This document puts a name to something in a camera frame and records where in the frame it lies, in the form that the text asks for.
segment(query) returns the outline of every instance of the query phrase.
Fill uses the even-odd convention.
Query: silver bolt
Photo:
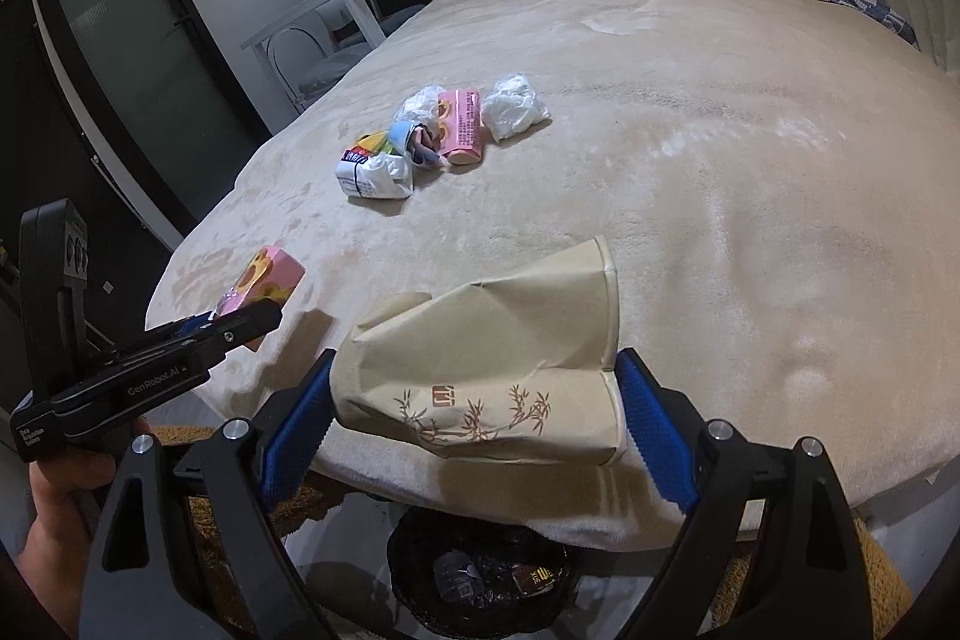
[[[824,455],[824,443],[816,437],[804,437],[800,441],[800,448],[803,448],[803,453],[806,453],[810,458]]]
[[[139,434],[138,437],[133,439],[133,445],[130,446],[133,453],[146,453],[152,447],[154,447],[154,439],[150,434]]]
[[[709,432],[709,435],[713,437],[713,439],[723,441],[733,437],[733,426],[728,424],[723,418],[714,418],[714,420],[707,424],[707,432]]]
[[[243,418],[234,418],[232,421],[227,421],[224,424],[224,437],[227,439],[240,439],[240,437],[245,437],[246,433],[250,430],[250,424]]]

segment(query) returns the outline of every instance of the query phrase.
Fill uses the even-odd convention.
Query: desk
[[[283,84],[283,81],[277,75],[274,67],[270,63],[270,58],[267,56],[267,47],[270,44],[270,39],[280,31],[288,28],[288,26],[296,23],[299,18],[303,17],[305,14],[314,11],[320,6],[323,6],[328,1],[333,0],[303,0],[296,6],[292,6],[282,15],[277,17],[272,23],[264,25],[263,28],[258,30],[256,34],[247,39],[246,42],[240,44],[240,49],[247,49],[248,47],[253,48],[253,54],[256,56],[257,61],[260,63],[260,67],[263,69],[263,73],[266,74],[267,79],[272,80],[272,82],[280,87],[287,97],[290,98],[291,102],[298,105],[298,101],[294,95],[290,95],[290,90],[286,85]],[[380,47],[383,44],[387,37],[383,33],[383,29],[380,27],[380,23],[377,22],[376,17],[371,12],[370,6],[368,6],[366,0],[344,0],[344,5],[347,6],[347,11],[354,19],[354,22],[357,23],[358,28],[363,33],[364,37],[370,43],[370,46],[374,49]],[[326,52],[325,47],[320,46],[320,49],[323,49],[323,55],[325,57],[330,57],[332,52]]]

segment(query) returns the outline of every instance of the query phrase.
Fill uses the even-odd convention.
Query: beige paper bag
[[[436,299],[393,296],[340,346],[337,420],[448,458],[607,464],[626,447],[618,336],[602,237]]]

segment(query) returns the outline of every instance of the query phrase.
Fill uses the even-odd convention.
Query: bed
[[[343,196],[344,148],[407,95],[514,71],[549,124],[407,201]],[[197,389],[250,415],[384,295],[603,234],[620,344],[750,439],[816,434],[857,504],[960,453],[958,121],[933,63],[816,0],[436,0],[256,152],[176,249],[148,326],[210,309],[262,244],[304,263],[280,330]],[[443,461],[334,424],[314,467],[613,551],[667,545],[682,520],[632,449],[606,469]]]

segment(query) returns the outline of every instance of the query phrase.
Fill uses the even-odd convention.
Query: door
[[[37,0],[97,126],[186,234],[270,134],[191,0]]]
[[[21,215],[32,207],[70,199],[89,229],[86,319],[114,342],[142,335],[147,304],[170,251],[98,170],[96,156],[54,77],[32,0],[0,4],[0,118],[4,120],[0,244],[20,266]],[[8,319],[0,321],[8,325]],[[0,345],[4,344],[0,333]]]

